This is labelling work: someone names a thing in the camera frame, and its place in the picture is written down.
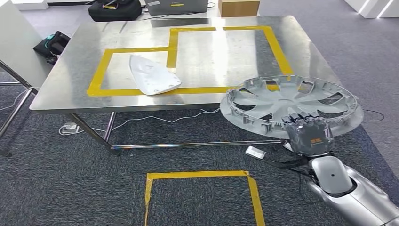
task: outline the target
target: robotic hand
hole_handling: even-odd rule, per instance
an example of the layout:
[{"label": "robotic hand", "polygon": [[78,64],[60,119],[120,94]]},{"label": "robotic hand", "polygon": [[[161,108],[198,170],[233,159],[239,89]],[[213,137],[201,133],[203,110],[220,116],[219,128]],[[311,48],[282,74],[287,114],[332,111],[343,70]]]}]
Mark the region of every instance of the robotic hand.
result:
[{"label": "robotic hand", "polygon": [[317,113],[283,117],[291,149],[308,159],[308,187],[355,226],[399,226],[399,208],[360,173],[334,157],[334,138]]}]

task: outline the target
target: yellow tape outline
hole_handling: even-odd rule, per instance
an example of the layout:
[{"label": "yellow tape outline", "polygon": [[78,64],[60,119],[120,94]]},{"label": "yellow tape outline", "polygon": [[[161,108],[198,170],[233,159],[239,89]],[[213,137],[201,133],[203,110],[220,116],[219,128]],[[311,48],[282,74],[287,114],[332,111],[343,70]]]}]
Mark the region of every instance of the yellow tape outline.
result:
[{"label": "yellow tape outline", "polygon": [[200,171],[200,172],[175,172],[175,173],[147,173],[145,183],[145,215],[144,226],[147,226],[148,208],[151,198],[152,184],[155,179],[173,179],[173,178],[208,178],[208,177],[247,177],[249,191],[251,193],[252,205],[254,207],[255,221],[257,226],[266,226],[261,201],[259,198],[256,181],[250,177],[248,171]]},{"label": "yellow tape outline", "polygon": [[[223,27],[225,31],[242,31],[242,30],[262,30],[271,47],[274,57],[283,73],[288,75],[287,80],[290,80],[290,75],[293,75],[289,62],[285,58],[284,52],[281,49],[273,30],[269,26],[244,26],[244,27]],[[101,89],[101,83],[104,79],[108,65],[114,53],[135,53],[135,52],[167,52],[167,68],[176,68],[177,62],[177,45],[180,32],[199,32],[199,31],[216,31],[215,27],[193,27],[193,28],[171,28],[169,34],[169,46],[167,47],[153,47],[153,48],[108,48],[98,64],[97,70],[94,73],[93,79],[87,89],[89,97],[109,97],[109,96],[138,96],[144,95],[139,89]],[[178,95],[178,94],[199,94],[199,93],[224,93],[233,87],[187,87],[177,88],[170,92],[161,95]]]}]

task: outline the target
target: white cable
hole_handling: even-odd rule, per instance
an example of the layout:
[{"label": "white cable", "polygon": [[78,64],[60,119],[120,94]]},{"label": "white cable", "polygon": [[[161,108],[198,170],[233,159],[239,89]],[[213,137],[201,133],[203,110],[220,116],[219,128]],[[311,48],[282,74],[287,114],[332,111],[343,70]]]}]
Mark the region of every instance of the white cable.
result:
[{"label": "white cable", "polygon": [[[178,118],[178,119],[176,119],[176,120],[174,120],[174,121],[168,121],[168,120],[166,120],[166,119],[157,118],[157,117],[155,117],[155,116],[147,116],[147,117],[144,117],[144,118],[141,118],[141,119],[128,119],[128,120],[126,120],[124,123],[122,123],[122,124],[120,124],[119,126],[113,128],[112,131],[114,131],[114,130],[116,130],[116,129],[122,127],[122,126],[124,126],[124,125],[125,125],[126,123],[128,123],[129,121],[139,121],[139,120],[144,120],[144,119],[153,118],[153,119],[158,119],[158,120],[165,121],[165,122],[169,122],[169,123],[175,123],[175,122],[177,122],[177,121],[179,121],[179,120],[181,120],[181,119],[191,119],[191,118],[198,117],[198,116],[200,116],[200,115],[202,115],[202,114],[205,114],[205,113],[213,114],[213,113],[218,112],[218,111],[220,110],[220,108],[218,108],[218,109],[216,109],[216,110],[214,110],[214,111],[212,111],[212,112],[205,111],[204,109],[200,109],[200,110],[201,110],[202,112],[199,113],[199,114],[196,114],[195,116],[182,117],[182,118]],[[64,127],[65,127],[65,125],[61,126],[60,129],[58,130],[58,133],[59,133],[61,136],[69,136],[69,135],[74,135],[74,134],[78,134],[78,133],[83,132],[83,130],[81,130],[81,131],[77,131],[77,132],[74,132],[74,133],[62,134],[62,133],[61,133],[61,129],[64,128]],[[93,129],[93,130],[97,130],[97,131],[101,131],[101,132],[105,132],[105,130],[103,130],[103,129],[96,129],[96,128],[92,128],[92,129]]]},{"label": "white cable", "polygon": [[31,89],[34,89],[34,88],[40,89],[40,87],[30,87],[30,88],[27,88],[25,91],[23,91],[22,93],[18,94],[18,96],[15,97],[15,100],[14,100],[14,102],[13,102],[12,105],[10,105],[10,106],[8,106],[8,107],[3,107],[3,108],[0,109],[0,111],[3,111],[3,110],[6,110],[6,109],[8,109],[8,108],[13,107],[13,106],[16,104],[16,100],[18,99],[18,97],[20,97],[22,94],[24,94],[24,93],[27,92],[28,90],[31,90]]}]

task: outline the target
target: table leg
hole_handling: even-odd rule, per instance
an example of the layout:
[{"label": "table leg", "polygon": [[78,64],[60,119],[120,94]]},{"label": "table leg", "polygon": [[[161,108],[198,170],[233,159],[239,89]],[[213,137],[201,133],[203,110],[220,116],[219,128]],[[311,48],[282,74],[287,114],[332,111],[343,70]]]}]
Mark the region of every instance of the table leg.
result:
[{"label": "table leg", "polygon": [[104,140],[108,142],[111,136],[112,128],[113,128],[113,122],[115,121],[116,117],[116,112],[111,113],[110,121],[108,122],[107,130],[105,131],[104,134]]},{"label": "table leg", "polygon": [[22,83],[19,83],[17,81],[0,82],[0,86],[22,86]]},{"label": "table leg", "polygon": [[[25,81],[18,73],[16,73],[14,70],[12,70],[7,64],[5,64],[2,60],[0,60],[0,67],[6,71],[9,75],[11,75],[14,79],[16,79],[19,83],[24,85],[27,89],[31,88],[32,86]],[[33,94],[37,94],[38,91],[37,89],[32,89]]]},{"label": "table leg", "polygon": [[69,114],[68,117],[76,124],[78,124],[85,132],[87,132],[92,138],[94,138],[98,143],[105,146],[105,148],[115,156],[120,155],[119,150],[111,149],[111,145],[104,140],[100,135],[98,135],[90,126],[88,126],[77,114]]},{"label": "table leg", "polygon": [[112,145],[112,149],[136,149],[136,148],[165,148],[165,147],[198,147],[198,146],[225,146],[225,145],[269,145],[281,144],[281,140],[251,140],[251,141],[222,141],[183,144],[154,144],[154,145]]},{"label": "table leg", "polygon": [[[19,110],[21,109],[21,107],[24,105],[25,101],[28,99],[29,95],[32,93],[32,90],[28,90],[25,94],[24,97],[22,97],[22,99],[19,101],[18,105],[14,108],[14,110],[11,112],[11,114],[9,115],[9,117],[7,118],[6,122],[3,124],[3,126],[0,129],[0,137],[2,137],[4,135],[4,133],[6,132],[7,128],[9,127],[10,123],[12,122],[12,120],[15,118],[16,114],[19,112]],[[3,153],[0,152],[0,154],[4,157],[11,157],[12,154],[10,152],[8,153]]]}]

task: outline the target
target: stainless steel table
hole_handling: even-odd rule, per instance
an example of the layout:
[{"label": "stainless steel table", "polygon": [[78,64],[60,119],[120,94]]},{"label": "stainless steel table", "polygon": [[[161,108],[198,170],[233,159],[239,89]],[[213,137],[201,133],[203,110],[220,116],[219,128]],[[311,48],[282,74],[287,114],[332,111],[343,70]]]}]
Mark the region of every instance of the stainless steel table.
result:
[{"label": "stainless steel table", "polygon": [[[13,109],[11,114],[8,116],[4,124],[0,127],[0,138],[6,133],[8,127],[10,126],[11,122],[14,120],[16,115],[18,114],[19,110],[24,105],[25,101],[28,99],[30,94],[37,94],[36,87],[30,85],[25,79],[23,79],[18,73],[16,73],[13,69],[11,69],[7,64],[5,64],[2,60],[0,60],[0,68],[7,72],[10,76],[12,76],[17,81],[12,82],[0,82],[0,86],[25,86],[27,88],[25,94],[18,102],[16,107]],[[0,149],[0,155],[4,157],[11,157],[12,153],[7,150]]]},{"label": "stainless steel table", "polygon": [[[166,65],[180,88],[143,95],[129,69],[135,54]],[[295,74],[340,83],[292,16],[170,19],[82,24],[30,109],[62,113],[112,154],[120,149],[279,141],[111,145],[116,112],[218,106],[226,90],[256,76]],[[104,137],[77,114],[110,112]]]}]

